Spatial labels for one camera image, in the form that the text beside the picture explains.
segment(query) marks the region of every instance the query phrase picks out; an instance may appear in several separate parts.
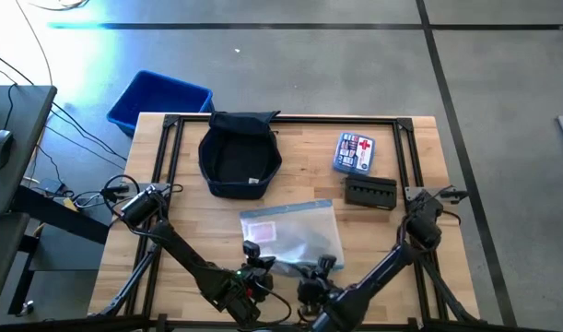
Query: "plastic bag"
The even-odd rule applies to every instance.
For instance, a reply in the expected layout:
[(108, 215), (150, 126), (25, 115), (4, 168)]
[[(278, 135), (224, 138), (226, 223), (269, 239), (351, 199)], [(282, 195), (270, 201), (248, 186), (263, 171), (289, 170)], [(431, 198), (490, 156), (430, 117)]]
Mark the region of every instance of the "plastic bag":
[(244, 240), (273, 255), (275, 272), (297, 275), (292, 267), (316, 266), (321, 255), (334, 255), (334, 269), (345, 265), (333, 202), (330, 199), (240, 213)]

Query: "concrete floor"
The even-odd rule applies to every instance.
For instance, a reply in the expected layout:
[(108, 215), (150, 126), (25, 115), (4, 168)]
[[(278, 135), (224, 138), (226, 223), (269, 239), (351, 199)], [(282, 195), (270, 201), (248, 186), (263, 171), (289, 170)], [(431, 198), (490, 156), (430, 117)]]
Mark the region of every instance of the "concrete floor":
[[(563, 0), (425, 2), (434, 24), (563, 24)], [(211, 88), (220, 111), (434, 115), (452, 184), (464, 184), (422, 30), (46, 26), (90, 21), (419, 24), (414, 0), (130, 0), (127, 5), (91, 0), (68, 12), (24, 7), (50, 60), (59, 90), (56, 101), (123, 155), (130, 141), (105, 120), (105, 113), (135, 73), (148, 69)], [(0, 18), (0, 55), (37, 83), (49, 84), (37, 44), (14, 2), (0, 1)], [(563, 31), (434, 34), (517, 321), (563, 330), (563, 136), (554, 120), (563, 114)], [(57, 118), (50, 127), (102, 153)], [(52, 132), (44, 135), (42, 146), (76, 192), (97, 189), (121, 171)], [(52, 165), (38, 162), (35, 174), (53, 177)], [(460, 205), (460, 215), (480, 314), (500, 323), (468, 201)], [(86, 314), (96, 273), (45, 273), (39, 278), (46, 281), (32, 288), (36, 301), (45, 300), (38, 314), (23, 320)], [(1, 303), (8, 303), (5, 296), (16, 277), (11, 274)], [(79, 292), (48, 295), (57, 283)], [(5, 305), (0, 305), (0, 324), (17, 322), (5, 315)]]

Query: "wooden tabletop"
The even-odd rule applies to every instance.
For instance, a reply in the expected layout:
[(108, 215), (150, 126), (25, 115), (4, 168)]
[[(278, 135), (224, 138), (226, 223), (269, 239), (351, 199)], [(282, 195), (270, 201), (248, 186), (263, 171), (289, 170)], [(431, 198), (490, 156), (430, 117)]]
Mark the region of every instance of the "wooden tabletop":
[[(164, 114), (142, 113), (135, 131), (125, 173), (138, 182), (150, 182)], [(449, 178), (433, 117), (413, 117), (416, 145), (427, 187), (449, 185)], [(262, 199), (240, 201), (212, 196), (198, 165), (198, 145), (207, 132), (203, 122), (186, 122), (175, 183), (184, 186), (175, 194), (170, 205), (170, 222), (205, 260), (220, 267), (237, 269), (244, 261), (239, 213), (243, 210), (267, 208), (285, 204), (333, 199), (334, 213), (345, 254), (345, 269), (333, 273), (331, 279), (342, 287), (361, 280), (393, 247), (396, 228), (404, 215), (404, 201), (393, 130), (375, 124), (272, 124), (278, 131), (278, 148), (283, 164)], [(341, 132), (354, 132), (376, 140), (375, 159), (370, 176), (398, 181), (398, 206), (393, 211), (345, 204), (343, 181), (345, 174), (333, 171), (332, 159)], [(408, 174), (410, 158), (404, 138)], [(172, 139), (167, 146), (161, 182), (166, 181)], [(442, 241), (438, 249), (441, 274), (458, 300), (470, 314), (478, 316), (474, 288), (463, 249), (463, 239), (455, 219), (439, 218)], [(101, 261), (99, 275), (89, 306), (91, 313), (104, 308), (128, 279), (135, 257), (138, 237), (122, 223), (111, 229)], [(428, 277), (430, 311), (437, 312), (434, 291)], [(274, 276), (275, 291), (291, 302), (294, 314), (297, 300), (297, 279)], [(146, 290), (143, 279), (138, 291), (136, 313), (141, 313)], [(262, 321), (282, 317), (285, 306), (273, 297), (260, 303)], [(160, 259), (160, 268), (152, 316), (167, 314), (169, 320), (232, 321), (226, 313), (216, 311), (201, 297), (194, 278), (169, 254)], [(371, 301), (366, 315), (367, 324), (404, 324), (408, 317), (419, 317), (418, 295), (414, 269), (407, 267)]]

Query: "desk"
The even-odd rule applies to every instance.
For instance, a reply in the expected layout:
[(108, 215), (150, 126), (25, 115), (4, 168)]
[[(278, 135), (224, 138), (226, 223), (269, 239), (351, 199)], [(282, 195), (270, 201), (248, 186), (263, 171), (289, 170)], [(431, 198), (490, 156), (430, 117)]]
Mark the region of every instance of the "desk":
[[(34, 219), (72, 232), (82, 238), (105, 244), (107, 225), (76, 213), (43, 197), (40, 193), (19, 185), (45, 126), (56, 91), (55, 87), (39, 86), (16, 86), (10, 90), (13, 111), (7, 129), (13, 134), (14, 142), (8, 163), (0, 169), (0, 214), (6, 213), (9, 209), (24, 212)], [(0, 129), (3, 129), (5, 125), (10, 107), (8, 92), (9, 86), (0, 86)], [(39, 243), (39, 239), (23, 234), (25, 227), (22, 224), (17, 223), (15, 226), (13, 237), (9, 235), (8, 229), (0, 227), (0, 256), (14, 256), (17, 249), (29, 255), (9, 306), (9, 314), (20, 314), (23, 310), (23, 303), (35, 272), (35, 269), (30, 266), (31, 258), (35, 255)], [(11, 241), (11, 238), (15, 236), (22, 237), (19, 248), (2, 241), (5, 239)], [(7, 273), (8, 268), (0, 267), (2, 281), (6, 279)], [(4, 282), (0, 282), (0, 289), (3, 285)]]
[[(10, 107), (9, 86), (0, 86), (0, 129), (5, 125)], [(16, 86), (11, 90), (13, 112), (8, 128), (15, 141), (8, 163), (0, 170), (0, 213), (5, 213), (29, 165), (31, 153), (52, 107), (55, 87)]]
[[(138, 182), (149, 182), (153, 172), (164, 114), (142, 113), (127, 162), (126, 173)], [(432, 117), (415, 117), (413, 124), (416, 145), (426, 186), (443, 187), (449, 184), (439, 135)], [(209, 193), (198, 166), (197, 147), (208, 129), (207, 123), (185, 122), (182, 146), (174, 183), (184, 190), (175, 194), (170, 205), (170, 222), (176, 231), (206, 260), (221, 267), (236, 269), (243, 262), (242, 233), (239, 212), (247, 209), (273, 207), (333, 199), (334, 213), (342, 241), (346, 268), (334, 273), (332, 279), (340, 286), (359, 281), (392, 248), (396, 227), (404, 215), (402, 187), (399, 181), (393, 131), (375, 124), (272, 124), (278, 131), (277, 142), (283, 164), (262, 199), (239, 201), (214, 197)], [(345, 175), (332, 169), (332, 157), (338, 135), (352, 131), (376, 140), (375, 160), (371, 176), (398, 180), (398, 207), (384, 211), (347, 205), (343, 201), (341, 185)], [(167, 148), (169, 159), (170, 148)], [(168, 166), (163, 166), (161, 181)], [(470, 278), (463, 240), (457, 221), (440, 218), (443, 231), (438, 250), (443, 278), (469, 313), (478, 316), (474, 289)], [(118, 292), (132, 271), (137, 236), (122, 223), (109, 233), (101, 260), (100, 272), (89, 311), (104, 308)], [(429, 307), (437, 312), (434, 292), (427, 280)], [(275, 291), (286, 297), (294, 308), (292, 321), (297, 321), (299, 307), (297, 279), (274, 276)], [(146, 290), (143, 279), (138, 290), (135, 312), (141, 313)], [(261, 303), (262, 320), (282, 316), (285, 307), (274, 298)], [(163, 253), (152, 316), (167, 314), (169, 320), (230, 322), (227, 313), (218, 313), (198, 293), (194, 279), (170, 255)], [(418, 295), (413, 268), (407, 267), (371, 302), (367, 324), (405, 324), (408, 317), (419, 317)]]

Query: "white label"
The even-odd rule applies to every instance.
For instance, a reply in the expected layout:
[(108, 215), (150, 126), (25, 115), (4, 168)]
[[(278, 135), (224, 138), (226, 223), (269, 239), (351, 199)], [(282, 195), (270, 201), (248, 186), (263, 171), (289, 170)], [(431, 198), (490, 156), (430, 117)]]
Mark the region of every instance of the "white label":
[(357, 145), (357, 169), (362, 171), (369, 170), (369, 162), (373, 153), (373, 141), (360, 137)]

